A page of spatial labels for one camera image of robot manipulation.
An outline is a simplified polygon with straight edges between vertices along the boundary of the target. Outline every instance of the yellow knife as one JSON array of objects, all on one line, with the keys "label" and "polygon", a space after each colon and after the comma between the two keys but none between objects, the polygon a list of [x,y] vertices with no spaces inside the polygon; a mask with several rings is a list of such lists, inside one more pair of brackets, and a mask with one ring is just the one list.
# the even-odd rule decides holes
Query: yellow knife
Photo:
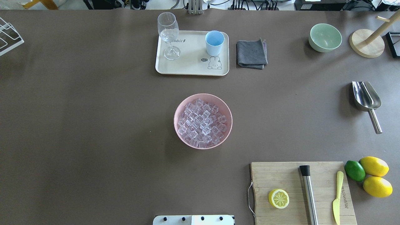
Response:
[{"label": "yellow knife", "polygon": [[337,225],[340,225],[340,193],[342,192],[343,172],[338,171],[336,175],[336,199],[333,200],[333,216]]}]

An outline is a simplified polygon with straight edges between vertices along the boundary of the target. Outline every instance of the round wooden base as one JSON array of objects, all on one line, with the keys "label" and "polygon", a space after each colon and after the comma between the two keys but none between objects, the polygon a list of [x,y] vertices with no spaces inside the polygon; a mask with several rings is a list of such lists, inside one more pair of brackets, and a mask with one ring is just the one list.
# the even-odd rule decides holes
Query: round wooden base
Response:
[{"label": "round wooden base", "polygon": [[356,30],[349,38],[351,48],[357,54],[366,58],[376,58],[382,55],[385,49],[385,42],[383,42],[381,36],[378,36],[369,44],[364,42],[373,32],[373,30],[368,29]]}]

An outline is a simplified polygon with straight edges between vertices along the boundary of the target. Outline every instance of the pink bowl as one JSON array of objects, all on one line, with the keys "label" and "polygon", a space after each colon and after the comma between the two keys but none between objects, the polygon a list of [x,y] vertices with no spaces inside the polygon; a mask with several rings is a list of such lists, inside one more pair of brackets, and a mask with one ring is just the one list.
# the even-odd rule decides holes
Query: pink bowl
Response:
[{"label": "pink bowl", "polygon": [[[216,144],[212,147],[209,147],[209,148],[194,147],[194,146],[186,143],[186,141],[178,133],[178,128],[179,128],[178,121],[179,121],[179,118],[182,115],[183,111],[185,111],[185,106],[188,103],[193,102],[198,98],[202,99],[205,102],[211,102],[211,103],[215,104],[216,106],[219,107],[219,112],[221,112],[221,114],[226,116],[225,125],[226,125],[227,129],[223,133],[225,135],[224,139],[222,139],[218,144]],[[194,94],[192,96],[187,97],[185,100],[183,100],[176,108],[175,115],[174,115],[174,128],[175,128],[176,134],[183,141],[183,143],[189,145],[190,147],[195,148],[195,149],[212,149],[212,148],[217,147],[218,145],[222,144],[229,136],[230,131],[232,130],[232,113],[230,112],[230,109],[226,105],[226,103],[224,101],[222,101],[220,98],[218,98],[217,96],[212,95],[212,94],[204,94],[204,93],[203,94]]]}]

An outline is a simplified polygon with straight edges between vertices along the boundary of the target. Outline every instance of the cutting board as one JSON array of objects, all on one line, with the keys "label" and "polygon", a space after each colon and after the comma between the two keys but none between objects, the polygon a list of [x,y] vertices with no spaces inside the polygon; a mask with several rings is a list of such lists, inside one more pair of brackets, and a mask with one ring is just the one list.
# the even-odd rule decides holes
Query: cutting board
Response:
[{"label": "cutting board", "polygon": [[[336,224],[332,202],[336,198],[336,174],[338,171],[346,174],[343,162],[252,162],[256,225],[309,224],[307,200],[303,195],[303,180],[298,169],[301,165],[310,165],[319,224]],[[268,193],[277,188],[289,195],[290,202],[285,209],[274,208],[268,201]],[[340,224],[357,224],[346,175],[340,198]]]}]

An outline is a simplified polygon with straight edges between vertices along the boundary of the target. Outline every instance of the gray cloth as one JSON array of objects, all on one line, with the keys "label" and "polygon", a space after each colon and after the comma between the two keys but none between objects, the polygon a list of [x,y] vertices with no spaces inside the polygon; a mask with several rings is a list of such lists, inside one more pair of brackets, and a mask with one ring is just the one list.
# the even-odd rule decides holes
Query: gray cloth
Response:
[{"label": "gray cloth", "polygon": [[258,41],[238,41],[236,53],[241,67],[262,70],[268,64],[267,47],[261,38]]}]

